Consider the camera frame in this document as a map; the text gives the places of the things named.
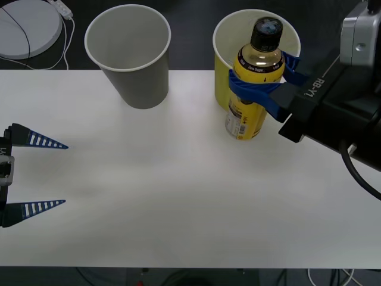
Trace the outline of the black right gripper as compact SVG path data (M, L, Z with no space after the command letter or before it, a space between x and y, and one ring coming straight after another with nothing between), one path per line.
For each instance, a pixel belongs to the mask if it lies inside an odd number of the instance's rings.
M270 98L281 83L254 84L229 70L229 88L241 100L254 102L278 122L279 130L299 142L306 136L339 151L341 141L355 145L353 158L380 170L380 56L374 66L346 66L339 54L330 53L311 76L296 70L300 62L282 51L284 84L301 86L288 105L289 112Z

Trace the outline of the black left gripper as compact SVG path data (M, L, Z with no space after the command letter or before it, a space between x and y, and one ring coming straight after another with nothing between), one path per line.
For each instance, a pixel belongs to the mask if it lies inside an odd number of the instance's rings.
M23 125L13 123L6 131L10 140L1 137L1 227L8 228L65 203L65 200L35 201L6 204L8 187L13 182L12 146L68 149L68 146L37 133Z

